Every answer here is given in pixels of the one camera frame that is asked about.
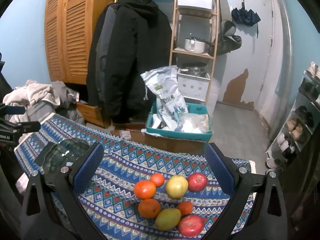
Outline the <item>small tangerine back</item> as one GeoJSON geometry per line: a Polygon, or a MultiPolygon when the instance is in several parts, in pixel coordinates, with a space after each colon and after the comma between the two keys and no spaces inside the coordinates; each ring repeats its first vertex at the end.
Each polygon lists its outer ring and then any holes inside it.
{"type": "Polygon", "coordinates": [[[154,183],[154,185],[155,185],[156,187],[160,187],[160,186],[162,186],[162,185],[164,184],[165,179],[164,179],[164,177],[163,177],[162,174],[160,174],[160,173],[155,173],[155,174],[153,174],[153,175],[150,177],[150,181],[151,181],[152,183],[154,183]]]}

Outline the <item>white printed rice bag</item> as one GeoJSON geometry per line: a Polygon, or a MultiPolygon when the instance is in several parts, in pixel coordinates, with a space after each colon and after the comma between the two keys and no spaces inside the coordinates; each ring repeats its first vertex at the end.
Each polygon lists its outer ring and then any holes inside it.
{"type": "Polygon", "coordinates": [[[156,96],[158,117],[171,131],[177,128],[179,118],[188,113],[178,88],[177,71],[177,66],[166,66],[140,75],[146,87],[156,96]]]}

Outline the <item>large orange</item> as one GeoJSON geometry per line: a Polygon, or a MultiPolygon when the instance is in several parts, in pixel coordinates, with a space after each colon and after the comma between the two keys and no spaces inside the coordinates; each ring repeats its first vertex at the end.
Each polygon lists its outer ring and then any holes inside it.
{"type": "Polygon", "coordinates": [[[155,199],[144,199],[138,205],[139,214],[147,219],[156,218],[160,211],[161,205],[155,199]]]}
{"type": "Polygon", "coordinates": [[[150,199],[156,193],[156,186],[149,180],[141,180],[135,184],[133,191],[140,199],[150,199]]]}

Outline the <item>small tangerine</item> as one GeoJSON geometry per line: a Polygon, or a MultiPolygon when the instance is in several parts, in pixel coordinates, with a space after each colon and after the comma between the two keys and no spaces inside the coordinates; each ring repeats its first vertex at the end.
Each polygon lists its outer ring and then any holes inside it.
{"type": "Polygon", "coordinates": [[[154,183],[154,185],[155,185],[156,187],[160,187],[160,186],[162,186],[162,185],[164,184],[165,179],[164,179],[164,177],[163,177],[162,174],[160,174],[160,173],[155,173],[155,174],[153,174],[153,175],[150,177],[150,181],[151,181],[152,183],[154,183]]]}
{"type": "Polygon", "coordinates": [[[180,210],[182,216],[187,216],[192,212],[193,204],[191,202],[181,202],[176,208],[180,210]]]}

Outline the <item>large orange front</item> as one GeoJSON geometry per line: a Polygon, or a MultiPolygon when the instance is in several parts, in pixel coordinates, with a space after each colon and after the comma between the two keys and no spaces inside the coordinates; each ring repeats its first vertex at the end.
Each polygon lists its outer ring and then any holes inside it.
{"type": "Polygon", "coordinates": [[[160,211],[161,205],[155,199],[144,199],[138,205],[139,214],[147,219],[156,218],[160,211]]]}

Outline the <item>yellow-green pear back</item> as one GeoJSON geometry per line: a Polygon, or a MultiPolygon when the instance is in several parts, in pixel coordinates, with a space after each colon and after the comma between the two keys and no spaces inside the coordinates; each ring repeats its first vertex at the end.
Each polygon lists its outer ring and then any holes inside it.
{"type": "Polygon", "coordinates": [[[165,190],[172,199],[182,198],[188,189],[188,181],[184,176],[172,176],[166,183],[165,190]]]}

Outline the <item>small tangerine front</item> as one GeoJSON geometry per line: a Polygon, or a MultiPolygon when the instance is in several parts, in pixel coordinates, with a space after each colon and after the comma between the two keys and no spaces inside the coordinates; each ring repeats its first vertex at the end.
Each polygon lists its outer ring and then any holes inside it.
{"type": "Polygon", "coordinates": [[[176,208],[180,210],[182,216],[187,216],[192,212],[193,204],[191,202],[181,202],[176,208]]]}

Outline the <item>dark blue folded umbrella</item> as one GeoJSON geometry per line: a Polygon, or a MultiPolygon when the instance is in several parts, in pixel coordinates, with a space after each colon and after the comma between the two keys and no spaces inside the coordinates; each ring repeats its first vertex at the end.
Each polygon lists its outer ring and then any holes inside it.
{"type": "Polygon", "coordinates": [[[258,25],[258,23],[261,21],[261,18],[252,9],[246,10],[245,7],[242,7],[241,9],[234,8],[231,11],[231,16],[232,16],[232,19],[237,24],[244,24],[244,25],[249,26],[249,27],[253,27],[254,25],[256,25],[257,37],[259,37],[259,25],[258,25]]]}

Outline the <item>red apple front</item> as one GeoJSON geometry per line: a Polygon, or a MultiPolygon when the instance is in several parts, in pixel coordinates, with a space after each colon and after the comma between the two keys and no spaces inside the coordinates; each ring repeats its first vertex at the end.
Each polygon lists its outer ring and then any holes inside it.
{"type": "Polygon", "coordinates": [[[182,236],[198,236],[204,228],[204,221],[198,215],[188,215],[182,218],[178,224],[178,231],[182,236]]]}

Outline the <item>brown cardboard box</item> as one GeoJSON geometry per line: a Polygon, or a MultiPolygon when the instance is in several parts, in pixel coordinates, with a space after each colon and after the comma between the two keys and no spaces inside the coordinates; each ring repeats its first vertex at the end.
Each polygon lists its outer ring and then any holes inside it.
{"type": "Polygon", "coordinates": [[[207,145],[202,141],[156,137],[136,130],[114,130],[111,134],[172,153],[203,154],[203,149],[207,145]]]}

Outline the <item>dark glass fruit plate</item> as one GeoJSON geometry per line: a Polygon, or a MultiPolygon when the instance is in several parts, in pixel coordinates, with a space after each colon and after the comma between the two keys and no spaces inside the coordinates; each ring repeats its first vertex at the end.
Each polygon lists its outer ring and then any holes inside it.
{"type": "Polygon", "coordinates": [[[88,142],[79,138],[48,142],[35,158],[35,164],[43,169],[44,174],[55,173],[64,166],[72,166],[88,149],[88,142]]]}

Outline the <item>black hanging jacket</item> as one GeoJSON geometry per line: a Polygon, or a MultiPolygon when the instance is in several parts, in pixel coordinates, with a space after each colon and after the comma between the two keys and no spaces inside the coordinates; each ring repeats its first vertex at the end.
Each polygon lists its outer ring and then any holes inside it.
{"type": "Polygon", "coordinates": [[[153,0],[120,0],[97,21],[89,53],[88,103],[114,124],[146,121],[155,95],[141,75],[169,64],[171,26],[153,0]]]}

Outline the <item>yellow-green mango front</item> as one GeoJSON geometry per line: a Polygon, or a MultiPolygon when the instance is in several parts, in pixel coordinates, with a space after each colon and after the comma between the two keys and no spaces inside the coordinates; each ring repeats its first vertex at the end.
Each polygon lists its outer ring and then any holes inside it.
{"type": "Polygon", "coordinates": [[[158,230],[171,230],[178,225],[182,217],[179,209],[169,208],[162,210],[155,220],[155,227],[158,230]]]}

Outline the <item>red apple back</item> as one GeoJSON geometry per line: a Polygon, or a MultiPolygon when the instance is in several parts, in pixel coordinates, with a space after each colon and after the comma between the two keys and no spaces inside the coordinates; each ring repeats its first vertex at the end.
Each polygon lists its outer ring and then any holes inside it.
{"type": "Polygon", "coordinates": [[[201,173],[193,173],[188,176],[188,190],[191,192],[201,192],[207,186],[208,178],[201,173]]]}

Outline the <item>red apple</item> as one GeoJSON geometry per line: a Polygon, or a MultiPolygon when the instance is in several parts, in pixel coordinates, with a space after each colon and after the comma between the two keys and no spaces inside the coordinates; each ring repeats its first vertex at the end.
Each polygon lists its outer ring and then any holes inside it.
{"type": "Polygon", "coordinates": [[[201,173],[193,173],[188,176],[188,190],[191,192],[201,192],[207,186],[208,178],[201,173]]]}
{"type": "Polygon", "coordinates": [[[198,215],[188,215],[182,218],[178,224],[178,231],[182,236],[198,236],[204,228],[204,221],[198,215]]]}

